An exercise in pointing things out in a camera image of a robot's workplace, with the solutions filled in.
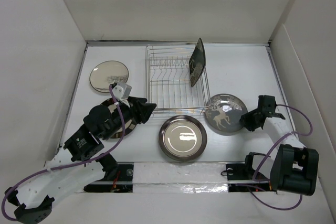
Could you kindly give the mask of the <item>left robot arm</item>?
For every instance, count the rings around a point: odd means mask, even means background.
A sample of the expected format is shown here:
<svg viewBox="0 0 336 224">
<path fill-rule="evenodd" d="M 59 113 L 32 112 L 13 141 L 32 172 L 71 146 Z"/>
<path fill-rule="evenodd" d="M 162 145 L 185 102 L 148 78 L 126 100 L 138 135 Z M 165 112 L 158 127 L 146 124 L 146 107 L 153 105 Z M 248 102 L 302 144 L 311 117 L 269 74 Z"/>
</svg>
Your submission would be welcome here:
<svg viewBox="0 0 336 224">
<path fill-rule="evenodd" d="M 129 97 L 126 105 L 112 97 L 94 106 L 83 120 L 83 125 L 64 143 L 48 168 L 19 181 L 5 191 L 1 212 L 9 221 L 40 223 L 62 200 L 100 179 L 112 180 L 117 175 L 118 163 L 110 154 L 114 144 L 104 150 L 108 140 L 118 130 L 125 130 L 129 121 L 146 123 L 155 103 L 146 98 Z"/>
</svg>

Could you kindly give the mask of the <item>dark floral rectangular plate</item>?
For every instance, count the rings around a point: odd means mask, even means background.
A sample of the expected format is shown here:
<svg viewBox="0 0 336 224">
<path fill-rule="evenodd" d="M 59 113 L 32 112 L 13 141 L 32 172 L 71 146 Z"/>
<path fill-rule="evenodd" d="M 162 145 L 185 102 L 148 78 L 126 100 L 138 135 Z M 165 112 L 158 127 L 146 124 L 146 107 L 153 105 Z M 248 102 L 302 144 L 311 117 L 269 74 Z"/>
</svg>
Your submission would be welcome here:
<svg viewBox="0 0 336 224">
<path fill-rule="evenodd" d="M 201 77 L 206 66 L 206 54 L 201 38 L 198 39 L 194 51 L 188 62 L 190 70 L 190 83 L 194 87 Z"/>
</svg>

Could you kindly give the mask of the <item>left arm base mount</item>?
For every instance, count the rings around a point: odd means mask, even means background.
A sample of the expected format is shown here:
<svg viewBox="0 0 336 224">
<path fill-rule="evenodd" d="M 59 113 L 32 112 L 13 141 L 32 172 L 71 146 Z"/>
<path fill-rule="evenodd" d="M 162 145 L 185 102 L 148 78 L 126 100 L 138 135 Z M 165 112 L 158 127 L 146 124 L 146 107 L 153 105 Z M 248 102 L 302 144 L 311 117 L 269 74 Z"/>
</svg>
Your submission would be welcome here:
<svg viewBox="0 0 336 224">
<path fill-rule="evenodd" d="M 83 188 L 86 193 L 132 193 L 134 163 L 119 164 L 115 173 Z"/>
</svg>

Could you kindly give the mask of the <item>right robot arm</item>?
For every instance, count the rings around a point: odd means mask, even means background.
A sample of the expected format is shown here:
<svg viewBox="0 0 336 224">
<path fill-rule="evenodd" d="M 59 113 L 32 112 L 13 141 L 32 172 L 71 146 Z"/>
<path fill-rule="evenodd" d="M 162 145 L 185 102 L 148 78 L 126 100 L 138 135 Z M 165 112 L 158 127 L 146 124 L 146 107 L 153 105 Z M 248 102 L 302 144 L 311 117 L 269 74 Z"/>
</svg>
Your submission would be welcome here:
<svg viewBox="0 0 336 224">
<path fill-rule="evenodd" d="M 241 125 L 253 132 L 261 128 L 273 142 L 266 154 L 250 153 L 243 174 L 256 182 L 270 182 L 272 189 L 311 196 L 316 189 L 319 154 L 305 147 L 299 132 L 287 127 L 276 111 L 275 97 L 260 95 L 257 108 L 242 115 Z"/>
</svg>

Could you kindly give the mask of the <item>grey deer round plate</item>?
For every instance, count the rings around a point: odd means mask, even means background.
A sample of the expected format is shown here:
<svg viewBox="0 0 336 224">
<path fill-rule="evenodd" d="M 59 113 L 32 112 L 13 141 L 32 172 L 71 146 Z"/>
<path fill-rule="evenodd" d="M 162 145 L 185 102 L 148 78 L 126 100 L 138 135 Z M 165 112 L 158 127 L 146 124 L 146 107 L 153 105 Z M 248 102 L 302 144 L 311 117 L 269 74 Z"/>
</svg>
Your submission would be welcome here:
<svg viewBox="0 0 336 224">
<path fill-rule="evenodd" d="M 208 100 L 205 118 L 208 125 L 218 133 L 233 134 L 243 128 L 240 118 L 247 112 L 247 107 L 240 98 L 220 93 Z"/>
</svg>

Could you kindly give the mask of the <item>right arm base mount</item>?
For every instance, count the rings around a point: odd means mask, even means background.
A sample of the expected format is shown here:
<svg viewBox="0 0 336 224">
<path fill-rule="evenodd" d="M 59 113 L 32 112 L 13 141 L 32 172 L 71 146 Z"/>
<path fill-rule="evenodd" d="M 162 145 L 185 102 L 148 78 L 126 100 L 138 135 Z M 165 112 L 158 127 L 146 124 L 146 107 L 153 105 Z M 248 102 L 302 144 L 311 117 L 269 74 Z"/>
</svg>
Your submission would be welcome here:
<svg viewBox="0 0 336 224">
<path fill-rule="evenodd" d="M 270 183 L 253 181 L 253 173 L 254 170 L 248 170 L 243 163 L 229 163 L 221 175 L 227 178 L 229 193 L 273 191 Z"/>
</svg>

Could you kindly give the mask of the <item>metal rimmed round plate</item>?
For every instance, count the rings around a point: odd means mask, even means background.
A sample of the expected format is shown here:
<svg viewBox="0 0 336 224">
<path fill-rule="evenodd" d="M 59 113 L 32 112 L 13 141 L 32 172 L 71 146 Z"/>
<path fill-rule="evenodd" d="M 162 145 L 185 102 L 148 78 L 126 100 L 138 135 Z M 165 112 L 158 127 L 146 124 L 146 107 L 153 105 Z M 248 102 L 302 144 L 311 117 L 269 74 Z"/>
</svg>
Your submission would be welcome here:
<svg viewBox="0 0 336 224">
<path fill-rule="evenodd" d="M 162 152 L 169 158 L 190 162 L 203 154 L 207 145 L 207 133 L 197 119 L 177 115 L 162 124 L 158 141 Z"/>
</svg>

